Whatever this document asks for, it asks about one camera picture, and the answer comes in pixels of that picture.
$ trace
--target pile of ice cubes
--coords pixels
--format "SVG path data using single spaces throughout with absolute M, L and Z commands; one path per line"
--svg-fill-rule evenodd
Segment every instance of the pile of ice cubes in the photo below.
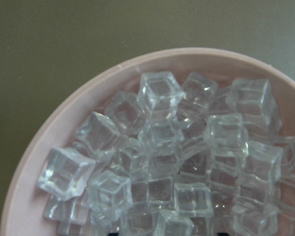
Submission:
M 267 79 L 142 74 L 138 94 L 118 92 L 50 151 L 44 216 L 62 236 L 295 235 L 295 137 L 281 126 Z

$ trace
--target fake ice cube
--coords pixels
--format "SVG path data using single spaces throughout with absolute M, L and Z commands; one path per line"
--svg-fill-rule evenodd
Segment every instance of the fake ice cube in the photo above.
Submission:
M 207 119 L 204 140 L 218 149 L 247 153 L 248 133 L 239 113 L 213 115 Z
M 173 118 L 184 92 L 171 72 L 144 73 L 137 96 L 139 105 L 153 120 Z
M 110 169 L 117 175 L 130 177 L 131 180 L 146 179 L 149 175 L 148 159 L 141 142 L 130 138 L 114 154 Z
M 281 177 L 283 149 L 255 141 L 248 142 L 249 154 L 242 162 L 242 171 L 274 184 Z
M 105 109 L 107 115 L 115 123 L 122 134 L 136 135 L 144 125 L 146 118 L 137 103 L 135 93 L 119 91 Z
M 277 185 L 278 205 L 286 214 L 295 217 L 295 174 L 281 178 Z
M 148 122 L 140 131 L 138 139 L 145 145 L 146 154 L 171 153 L 184 136 L 177 118 L 161 122 Z
M 196 71 L 190 73 L 183 82 L 182 89 L 186 92 L 184 99 L 200 107 L 207 108 L 217 91 L 218 84 Z
M 172 176 L 148 181 L 149 204 L 153 209 L 174 208 L 174 180 Z
M 98 150 L 109 150 L 120 147 L 126 140 L 114 122 L 105 115 L 92 112 L 75 133 L 75 137 L 86 149 L 94 153 Z
M 162 209 L 153 236 L 191 236 L 193 227 L 189 218 L 180 217 L 173 210 Z
M 175 210 L 180 216 L 213 216 L 211 191 L 204 183 L 175 183 Z
M 104 215 L 107 221 L 116 221 L 132 206 L 131 182 L 128 177 L 104 171 L 88 181 L 90 208 Z
M 295 169 L 295 136 L 276 136 L 274 146 L 283 148 L 281 175 L 287 176 Z
M 85 191 L 81 196 L 71 198 L 67 201 L 50 196 L 44 210 L 44 217 L 63 221 L 66 223 L 83 225 L 89 214 L 88 194 Z
M 95 160 L 73 148 L 51 149 L 37 186 L 63 201 L 81 196 L 95 166 Z
M 234 205 L 233 229 L 241 235 L 272 235 L 277 232 L 278 209 L 272 204 L 258 207 L 253 204 Z

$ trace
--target bowl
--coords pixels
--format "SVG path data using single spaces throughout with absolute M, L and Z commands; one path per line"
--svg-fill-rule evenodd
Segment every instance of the bowl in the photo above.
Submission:
M 51 148 L 64 147 L 91 111 L 102 112 L 119 90 L 137 92 L 140 75 L 172 71 L 182 81 L 199 71 L 230 85 L 237 77 L 269 78 L 283 121 L 281 135 L 295 136 L 295 82 L 261 61 L 210 48 L 179 48 L 139 56 L 97 75 L 70 95 L 45 121 L 26 149 L 10 184 L 4 204 L 0 236 L 55 235 L 55 222 L 43 218 L 48 194 L 36 181 Z

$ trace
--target acrylic ice cube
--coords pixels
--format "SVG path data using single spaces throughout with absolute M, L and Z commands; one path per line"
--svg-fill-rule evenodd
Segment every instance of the acrylic ice cube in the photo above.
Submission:
M 119 176 L 130 177 L 131 180 L 146 179 L 148 159 L 144 154 L 140 141 L 130 138 L 113 156 L 110 170 Z
M 89 215 L 89 197 L 85 191 L 81 196 L 67 201 L 50 196 L 44 210 L 44 217 L 66 223 L 84 225 Z
M 95 166 L 73 148 L 51 149 L 37 186 L 63 201 L 81 196 Z
M 154 120 L 173 118 L 184 92 L 171 72 L 144 73 L 137 96 L 147 117 Z
M 207 119 L 204 140 L 212 148 L 247 153 L 248 133 L 239 113 L 213 115 Z
M 135 93 L 119 91 L 105 109 L 107 115 L 115 123 L 122 134 L 136 135 L 146 121 L 145 113 L 137 103 Z
M 242 162 L 242 171 L 274 184 L 281 177 L 283 149 L 255 141 L 248 142 L 249 154 Z
M 131 181 L 104 171 L 88 181 L 90 208 L 104 215 L 107 221 L 116 221 L 132 206 Z
M 175 183 L 175 211 L 180 216 L 213 216 L 211 191 L 204 183 Z
M 180 217 L 173 210 L 162 209 L 153 236 L 191 236 L 193 227 L 189 218 Z
M 193 71 L 181 87 L 186 92 L 184 96 L 185 100 L 197 106 L 207 108 L 210 100 L 217 91 L 218 84 L 214 80 Z
M 174 180 L 172 176 L 151 178 L 148 181 L 148 200 L 153 209 L 174 208 Z
M 120 147 L 126 140 L 121 135 L 114 122 L 105 115 L 92 112 L 75 133 L 89 152 L 109 150 L 112 147 Z

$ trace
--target table surface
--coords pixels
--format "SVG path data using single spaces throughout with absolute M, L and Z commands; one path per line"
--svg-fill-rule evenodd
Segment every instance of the table surface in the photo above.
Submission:
M 52 111 L 100 72 L 162 49 L 242 53 L 295 80 L 295 0 L 0 1 L 0 217 Z

